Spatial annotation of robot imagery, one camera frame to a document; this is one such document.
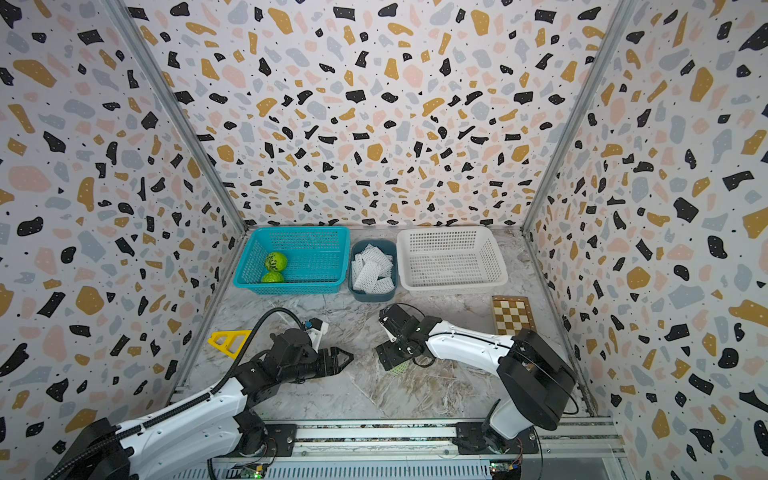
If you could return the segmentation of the white foam net sleeve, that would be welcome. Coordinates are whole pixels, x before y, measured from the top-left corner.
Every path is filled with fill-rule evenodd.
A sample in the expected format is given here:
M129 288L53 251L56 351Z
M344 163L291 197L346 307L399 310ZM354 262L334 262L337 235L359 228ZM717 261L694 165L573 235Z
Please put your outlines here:
M414 365L414 361L412 359L409 359L403 363L400 363L397 366L393 366L389 371L388 374L390 375L401 375L407 372L412 366Z

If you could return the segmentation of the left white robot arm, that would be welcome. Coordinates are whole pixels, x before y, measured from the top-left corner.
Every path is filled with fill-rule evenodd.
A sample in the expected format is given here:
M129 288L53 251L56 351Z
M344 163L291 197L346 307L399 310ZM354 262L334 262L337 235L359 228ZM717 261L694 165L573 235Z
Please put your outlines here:
M272 346L235 362L217 384L155 413L87 426L49 473L51 479L167 479L225 454L277 455L256 413L284 384L332 377L354 359L338 347L315 349L302 329L273 335Z

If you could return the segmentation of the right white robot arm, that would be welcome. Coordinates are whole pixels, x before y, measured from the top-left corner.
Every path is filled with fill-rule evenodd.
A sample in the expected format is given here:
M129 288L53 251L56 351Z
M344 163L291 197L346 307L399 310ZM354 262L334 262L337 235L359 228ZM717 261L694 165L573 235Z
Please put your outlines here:
M531 428L557 429L573 398L576 375L572 368L535 331L492 335L455 326L435 316L411 314L403 304L379 313L388 340L376 347L385 370L391 371L420 357L431 366L450 360L497 377L506 393L497 400L476 433L457 434L454 444L464 453L507 454L520 450L519 435Z

